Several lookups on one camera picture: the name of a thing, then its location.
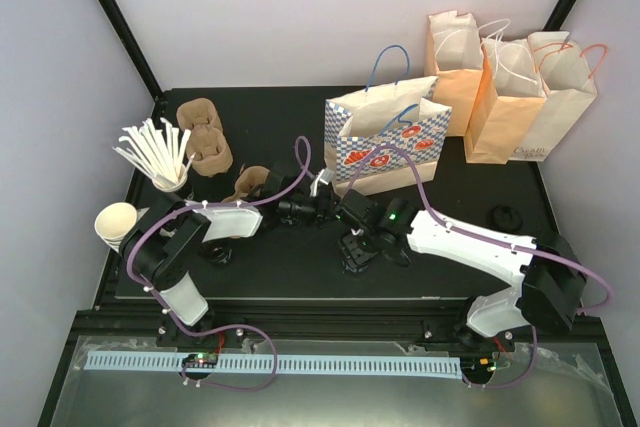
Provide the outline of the brown carrier half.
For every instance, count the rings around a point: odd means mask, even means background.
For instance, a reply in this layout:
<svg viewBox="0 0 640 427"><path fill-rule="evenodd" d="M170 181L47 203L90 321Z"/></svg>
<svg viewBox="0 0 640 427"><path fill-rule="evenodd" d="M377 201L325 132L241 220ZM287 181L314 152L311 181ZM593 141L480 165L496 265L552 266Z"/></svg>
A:
<svg viewBox="0 0 640 427"><path fill-rule="evenodd" d="M222 200L223 203L235 202L247 198L259 190L267 180L270 170L264 166L243 168L234 184L234 193Z"/></svg>

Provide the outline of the blue checkered paper bag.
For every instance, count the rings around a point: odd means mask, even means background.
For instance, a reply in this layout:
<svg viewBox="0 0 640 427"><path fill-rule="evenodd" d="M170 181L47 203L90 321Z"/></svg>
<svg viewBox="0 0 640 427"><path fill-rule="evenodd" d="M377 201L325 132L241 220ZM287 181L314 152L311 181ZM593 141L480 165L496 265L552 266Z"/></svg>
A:
<svg viewBox="0 0 640 427"><path fill-rule="evenodd" d="M375 83L325 101L324 159L337 195L363 195L431 181L443 148L451 108L432 100L436 76Z"/></svg>

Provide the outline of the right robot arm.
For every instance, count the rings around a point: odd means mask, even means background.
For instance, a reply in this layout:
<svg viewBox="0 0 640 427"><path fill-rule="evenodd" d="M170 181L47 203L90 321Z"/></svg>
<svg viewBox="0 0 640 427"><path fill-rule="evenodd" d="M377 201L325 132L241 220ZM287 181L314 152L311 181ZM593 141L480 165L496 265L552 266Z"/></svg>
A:
<svg viewBox="0 0 640 427"><path fill-rule="evenodd" d="M377 256L407 267L412 253L448 259L488 274L504 289L469 300L454 326L457 343L476 350L511 329L532 326L555 335L572 330L586 277L567 242L496 232L419 210L403 199L382 206L355 190L335 217L350 228L339 242L346 270L360 272Z"/></svg>

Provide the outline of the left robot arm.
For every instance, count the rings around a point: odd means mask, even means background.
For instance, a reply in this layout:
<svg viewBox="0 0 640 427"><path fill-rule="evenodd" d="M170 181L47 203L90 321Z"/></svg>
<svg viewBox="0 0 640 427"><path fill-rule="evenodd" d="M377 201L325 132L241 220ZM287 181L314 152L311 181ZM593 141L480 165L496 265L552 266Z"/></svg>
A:
<svg viewBox="0 0 640 427"><path fill-rule="evenodd" d="M166 194L125 234L117 252L130 277L179 319L181 336L193 346L205 345L213 338L215 323L206 315L208 303L189 274L188 262L202 253L204 244L225 258L231 238L250 238L279 223L330 220L337 203L333 177L328 168L286 176L256 166L237 179L244 191L225 203Z"/></svg>

